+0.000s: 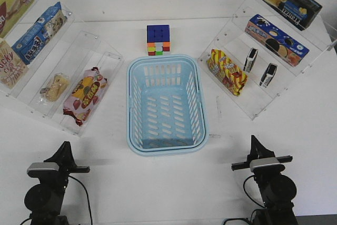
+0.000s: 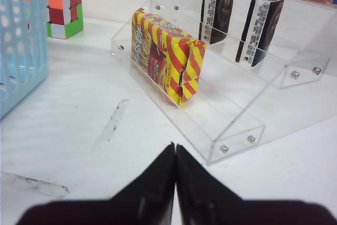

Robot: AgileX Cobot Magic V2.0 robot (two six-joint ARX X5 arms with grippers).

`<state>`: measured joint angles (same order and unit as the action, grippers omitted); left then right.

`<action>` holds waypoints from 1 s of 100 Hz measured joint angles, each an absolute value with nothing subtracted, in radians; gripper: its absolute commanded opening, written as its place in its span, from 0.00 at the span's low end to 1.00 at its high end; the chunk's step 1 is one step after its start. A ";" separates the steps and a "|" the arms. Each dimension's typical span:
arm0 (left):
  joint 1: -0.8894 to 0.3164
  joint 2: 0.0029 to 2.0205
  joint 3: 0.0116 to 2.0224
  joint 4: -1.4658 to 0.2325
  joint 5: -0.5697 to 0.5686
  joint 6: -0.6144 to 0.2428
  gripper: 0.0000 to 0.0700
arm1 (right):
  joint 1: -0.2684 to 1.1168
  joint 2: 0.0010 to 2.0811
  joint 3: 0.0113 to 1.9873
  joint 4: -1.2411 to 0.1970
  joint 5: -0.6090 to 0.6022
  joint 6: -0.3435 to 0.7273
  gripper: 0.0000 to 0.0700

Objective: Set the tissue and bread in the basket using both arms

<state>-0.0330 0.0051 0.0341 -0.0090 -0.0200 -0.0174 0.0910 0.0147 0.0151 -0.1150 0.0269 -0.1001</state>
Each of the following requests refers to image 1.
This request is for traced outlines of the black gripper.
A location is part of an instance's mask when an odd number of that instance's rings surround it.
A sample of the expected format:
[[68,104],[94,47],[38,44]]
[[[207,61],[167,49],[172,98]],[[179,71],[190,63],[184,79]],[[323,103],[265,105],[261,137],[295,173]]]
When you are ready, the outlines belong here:
[[232,163],[232,171],[250,169],[254,174],[278,174],[285,170],[285,163],[292,162],[293,156],[276,156],[263,146],[255,135],[251,135],[251,151],[245,162]]
[[79,166],[75,163],[69,141],[64,141],[55,154],[51,158],[44,160],[43,164],[48,170],[62,174],[90,172],[89,166]]

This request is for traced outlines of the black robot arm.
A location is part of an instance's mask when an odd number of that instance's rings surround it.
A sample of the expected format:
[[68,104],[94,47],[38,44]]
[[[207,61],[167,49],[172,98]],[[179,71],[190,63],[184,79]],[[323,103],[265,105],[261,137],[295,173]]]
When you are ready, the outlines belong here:
[[298,224],[294,215],[292,200],[297,189],[295,183],[281,172],[284,163],[291,162],[290,155],[276,157],[274,152],[264,147],[255,135],[251,136],[251,150],[245,162],[233,163],[231,169],[250,169],[259,187],[263,203],[253,211],[248,224]]
[[43,162],[32,163],[27,175],[38,178],[39,184],[31,187],[24,199],[31,211],[31,224],[69,224],[61,215],[65,190],[71,173],[88,173],[89,166],[78,166],[73,158],[71,143],[63,142],[53,156]]

